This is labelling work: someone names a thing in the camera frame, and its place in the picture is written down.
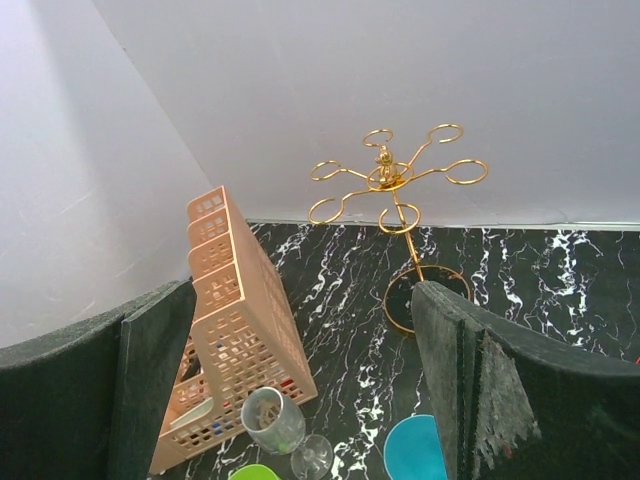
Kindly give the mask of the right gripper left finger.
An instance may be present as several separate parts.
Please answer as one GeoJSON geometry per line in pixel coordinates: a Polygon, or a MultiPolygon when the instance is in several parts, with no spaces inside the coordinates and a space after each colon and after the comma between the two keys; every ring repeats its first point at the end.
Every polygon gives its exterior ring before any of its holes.
{"type": "Polygon", "coordinates": [[[195,304],[173,281],[2,349],[2,478],[146,478],[195,304]]]}

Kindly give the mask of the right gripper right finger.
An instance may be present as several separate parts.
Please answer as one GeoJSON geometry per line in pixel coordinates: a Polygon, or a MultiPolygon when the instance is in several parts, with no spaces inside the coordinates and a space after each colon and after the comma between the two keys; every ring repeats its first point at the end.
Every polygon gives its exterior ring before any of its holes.
{"type": "Polygon", "coordinates": [[[452,479],[635,479],[639,367],[424,281],[411,312],[452,479]]]}

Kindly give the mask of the cyan wine glass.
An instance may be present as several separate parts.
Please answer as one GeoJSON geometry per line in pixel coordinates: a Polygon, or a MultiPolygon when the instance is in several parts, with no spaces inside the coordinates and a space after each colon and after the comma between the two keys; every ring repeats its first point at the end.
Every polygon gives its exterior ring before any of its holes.
{"type": "Polygon", "coordinates": [[[433,415],[413,415],[398,422],[385,440],[383,459],[393,480],[448,479],[433,415]]]}

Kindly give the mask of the green wine glass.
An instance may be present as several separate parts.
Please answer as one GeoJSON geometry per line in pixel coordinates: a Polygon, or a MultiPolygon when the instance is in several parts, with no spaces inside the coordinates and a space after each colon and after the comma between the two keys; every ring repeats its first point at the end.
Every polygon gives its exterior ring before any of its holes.
{"type": "Polygon", "coordinates": [[[233,472],[229,480],[280,480],[280,477],[266,465],[249,464],[233,472]]]}

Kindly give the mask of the clear wine glass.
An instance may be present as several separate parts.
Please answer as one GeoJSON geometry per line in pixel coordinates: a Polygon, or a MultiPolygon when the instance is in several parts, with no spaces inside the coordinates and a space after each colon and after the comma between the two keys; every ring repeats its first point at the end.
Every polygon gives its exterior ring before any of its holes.
{"type": "Polygon", "coordinates": [[[331,443],[309,434],[306,420],[288,396],[273,387],[251,392],[241,409],[241,422],[254,442],[271,455],[288,455],[297,479],[323,479],[334,458],[331,443]]]}

